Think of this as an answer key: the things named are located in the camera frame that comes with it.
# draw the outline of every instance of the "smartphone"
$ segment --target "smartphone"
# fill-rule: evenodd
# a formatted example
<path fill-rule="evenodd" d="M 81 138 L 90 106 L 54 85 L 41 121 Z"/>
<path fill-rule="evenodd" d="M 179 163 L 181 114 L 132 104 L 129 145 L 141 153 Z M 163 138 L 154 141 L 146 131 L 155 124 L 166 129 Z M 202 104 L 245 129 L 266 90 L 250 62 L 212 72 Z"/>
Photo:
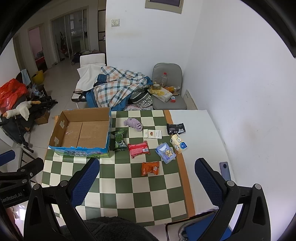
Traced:
<path fill-rule="evenodd" d="M 225 179 L 225 181 L 231 180 L 228 162 L 220 162 L 219 165 L 221 170 L 221 176 Z"/>

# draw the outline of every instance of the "purple cloth toy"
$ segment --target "purple cloth toy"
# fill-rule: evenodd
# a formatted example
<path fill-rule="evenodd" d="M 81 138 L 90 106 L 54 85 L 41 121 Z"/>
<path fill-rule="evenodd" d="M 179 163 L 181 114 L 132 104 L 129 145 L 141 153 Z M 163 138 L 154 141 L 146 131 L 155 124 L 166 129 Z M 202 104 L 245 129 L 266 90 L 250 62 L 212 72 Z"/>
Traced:
<path fill-rule="evenodd" d="M 142 131 L 143 125 L 135 118 L 128 118 L 123 123 L 125 126 L 135 128 L 137 131 Z"/>

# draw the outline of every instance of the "yellow basket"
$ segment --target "yellow basket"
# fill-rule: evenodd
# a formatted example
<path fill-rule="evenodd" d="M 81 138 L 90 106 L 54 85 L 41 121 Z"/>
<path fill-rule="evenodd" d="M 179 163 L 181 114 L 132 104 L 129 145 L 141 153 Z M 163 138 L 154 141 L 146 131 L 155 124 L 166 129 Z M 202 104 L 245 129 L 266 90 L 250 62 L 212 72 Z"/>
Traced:
<path fill-rule="evenodd" d="M 32 78 L 32 80 L 37 85 L 41 84 L 44 81 L 43 70 L 36 72 L 36 75 Z"/>

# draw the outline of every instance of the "black package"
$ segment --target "black package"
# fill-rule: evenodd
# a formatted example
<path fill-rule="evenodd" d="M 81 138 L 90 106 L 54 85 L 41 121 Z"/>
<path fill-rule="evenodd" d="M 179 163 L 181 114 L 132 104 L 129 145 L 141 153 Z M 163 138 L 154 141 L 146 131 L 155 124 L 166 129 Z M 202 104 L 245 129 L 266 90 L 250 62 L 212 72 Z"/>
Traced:
<path fill-rule="evenodd" d="M 167 131 L 169 135 L 181 134 L 185 132 L 184 124 L 171 125 L 167 124 Z"/>

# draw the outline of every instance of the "green and white checkered mat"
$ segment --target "green and white checkered mat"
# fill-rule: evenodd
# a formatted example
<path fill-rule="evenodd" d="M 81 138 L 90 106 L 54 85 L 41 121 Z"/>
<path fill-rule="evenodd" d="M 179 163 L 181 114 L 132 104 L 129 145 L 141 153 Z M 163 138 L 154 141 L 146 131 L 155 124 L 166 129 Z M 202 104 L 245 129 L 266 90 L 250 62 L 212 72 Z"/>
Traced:
<path fill-rule="evenodd" d="M 126 129 L 125 142 L 137 144 L 145 140 L 143 132 L 123 125 L 129 117 L 138 119 L 143 124 L 143 129 L 161 130 L 163 138 L 147 139 L 150 155 L 139 155 L 132 159 L 127 150 L 111 151 L 111 158 L 100 158 L 100 172 L 83 204 L 76 207 L 76 210 L 84 220 L 101 216 L 119 216 L 142 226 L 187 218 L 177 160 L 165 164 L 155 152 L 155 148 L 161 143 L 166 142 L 171 146 L 163 111 L 112 112 L 112 131 Z M 113 143 L 114 139 L 111 139 L 110 145 L 112 146 Z M 42 187 L 56 186 L 62 180 L 69 180 L 88 160 L 89 158 L 86 157 L 60 156 L 48 149 Z M 156 176 L 149 173 L 142 177 L 142 162 L 153 161 L 161 161 L 159 174 Z M 62 218 L 58 206 L 53 204 L 53 209 L 56 216 Z"/>

